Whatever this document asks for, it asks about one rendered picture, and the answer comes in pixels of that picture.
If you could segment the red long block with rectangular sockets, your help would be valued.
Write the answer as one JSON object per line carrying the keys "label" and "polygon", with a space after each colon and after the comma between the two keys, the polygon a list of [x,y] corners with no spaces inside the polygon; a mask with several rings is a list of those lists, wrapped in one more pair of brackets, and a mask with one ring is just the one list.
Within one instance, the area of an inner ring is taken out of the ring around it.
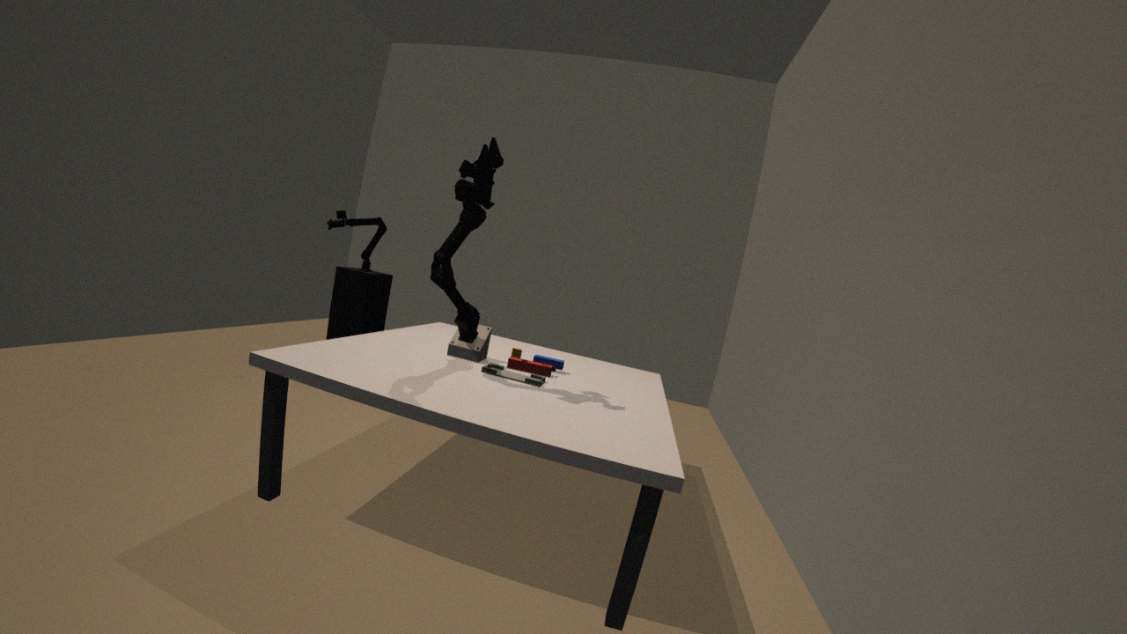
{"label": "red long block with rectangular sockets", "polygon": [[538,364],[538,361],[529,361],[524,358],[508,358],[506,368],[513,370],[525,370],[532,374],[538,374],[538,376],[551,376],[553,365]]}

